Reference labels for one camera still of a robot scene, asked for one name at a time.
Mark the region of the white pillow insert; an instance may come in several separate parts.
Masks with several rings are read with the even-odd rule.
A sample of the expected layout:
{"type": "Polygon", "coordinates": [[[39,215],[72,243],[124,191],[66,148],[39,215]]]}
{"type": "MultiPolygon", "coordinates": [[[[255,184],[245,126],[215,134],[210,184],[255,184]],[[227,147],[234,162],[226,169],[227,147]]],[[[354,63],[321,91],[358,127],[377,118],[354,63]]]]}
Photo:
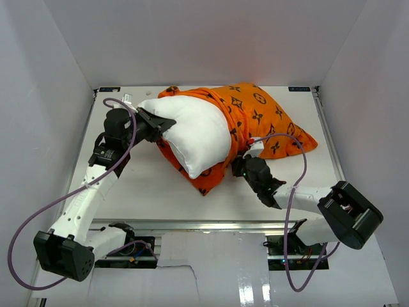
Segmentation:
{"type": "Polygon", "coordinates": [[[228,157],[231,149],[228,122],[213,104],[201,98],[177,95],[144,100],[138,106],[161,118],[176,121],[162,137],[189,178],[196,179],[228,157]]]}

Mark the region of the orange patterned pillowcase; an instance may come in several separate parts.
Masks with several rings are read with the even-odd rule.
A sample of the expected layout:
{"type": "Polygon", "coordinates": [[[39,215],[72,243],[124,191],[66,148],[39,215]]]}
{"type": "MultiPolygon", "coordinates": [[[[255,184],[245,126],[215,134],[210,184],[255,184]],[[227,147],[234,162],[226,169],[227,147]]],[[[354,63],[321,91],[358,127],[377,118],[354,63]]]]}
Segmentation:
{"type": "Polygon", "coordinates": [[[314,150],[318,143],[304,129],[296,125],[284,109],[265,90],[252,83],[239,83],[218,88],[196,88],[181,91],[175,86],[158,94],[159,98],[186,95],[202,98],[218,107],[228,122],[231,134],[232,149],[224,161],[207,167],[196,179],[191,179],[183,170],[180,162],[171,151],[169,143],[164,139],[157,141],[162,155],[203,195],[207,195],[219,185],[228,169],[239,154],[244,153],[251,138],[266,137],[272,134],[285,133],[296,141],[277,136],[263,140],[263,159],[281,159],[301,154],[302,151],[314,150]]]}

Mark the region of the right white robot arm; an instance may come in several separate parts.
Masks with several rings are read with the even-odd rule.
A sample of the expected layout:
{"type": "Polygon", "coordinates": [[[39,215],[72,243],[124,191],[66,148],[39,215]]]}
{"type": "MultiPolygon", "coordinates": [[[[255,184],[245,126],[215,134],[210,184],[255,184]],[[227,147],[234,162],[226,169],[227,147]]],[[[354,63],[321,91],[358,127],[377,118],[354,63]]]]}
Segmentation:
{"type": "Polygon", "coordinates": [[[315,244],[327,242],[362,249],[383,222],[383,214],[346,181],[332,187],[290,187],[272,176],[265,160],[250,155],[236,158],[232,173],[244,178],[266,207],[318,215],[314,219],[303,217],[288,230],[284,243],[296,255],[305,254],[315,244]]]}

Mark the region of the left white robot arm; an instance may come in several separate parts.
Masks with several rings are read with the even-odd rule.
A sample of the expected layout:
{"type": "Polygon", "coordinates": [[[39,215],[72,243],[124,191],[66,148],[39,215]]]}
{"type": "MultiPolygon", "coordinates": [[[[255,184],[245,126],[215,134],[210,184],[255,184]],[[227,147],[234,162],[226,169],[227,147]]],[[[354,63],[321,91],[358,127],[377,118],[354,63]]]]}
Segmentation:
{"type": "Polygon", "coordinates": [[[156,142],[176,124],[141,108],[111,109],[104,131],[95,140],[80,192],[47,232],[34,237],[37,258],[43,270],[84,281],[99,259],[119,253],[129,255],[135,248],[134,229],[121,222],[91,232],[98,207],[121,176],[130,160],[130,150],[141,141],[156,142]]]}

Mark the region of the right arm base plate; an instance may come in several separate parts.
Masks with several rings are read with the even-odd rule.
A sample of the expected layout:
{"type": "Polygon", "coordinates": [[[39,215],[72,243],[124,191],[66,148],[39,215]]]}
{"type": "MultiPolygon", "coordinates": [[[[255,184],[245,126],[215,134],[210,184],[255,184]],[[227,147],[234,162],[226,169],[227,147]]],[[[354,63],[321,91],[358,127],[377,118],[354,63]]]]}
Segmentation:
{"type": "Polygon", "coordinates": [[[310,271],[316,263],[323,244],[305,246],[294,235],[288,233],[287,254],[284,259],[284,221],[263,222],[265,239],[263,246],[266,249],[268,269],[284,272],[287,267],[291,271],[310,271]]]}

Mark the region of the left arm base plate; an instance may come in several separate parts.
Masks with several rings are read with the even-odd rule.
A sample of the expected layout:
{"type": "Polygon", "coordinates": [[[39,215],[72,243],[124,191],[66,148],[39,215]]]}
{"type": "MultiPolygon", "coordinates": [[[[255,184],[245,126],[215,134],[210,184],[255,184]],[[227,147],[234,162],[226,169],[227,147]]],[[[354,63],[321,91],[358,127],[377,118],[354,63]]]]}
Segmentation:
{"type": "Polygon", "coordinates": [[[155,269],[157,260],[154,257],[155,238],[152,236],[137,236],[134,228],[125,223],[111,223],[110,227],[123,230],[126,245],[115,253],[109,254],[104,265],[110,269],[155,269]]]}

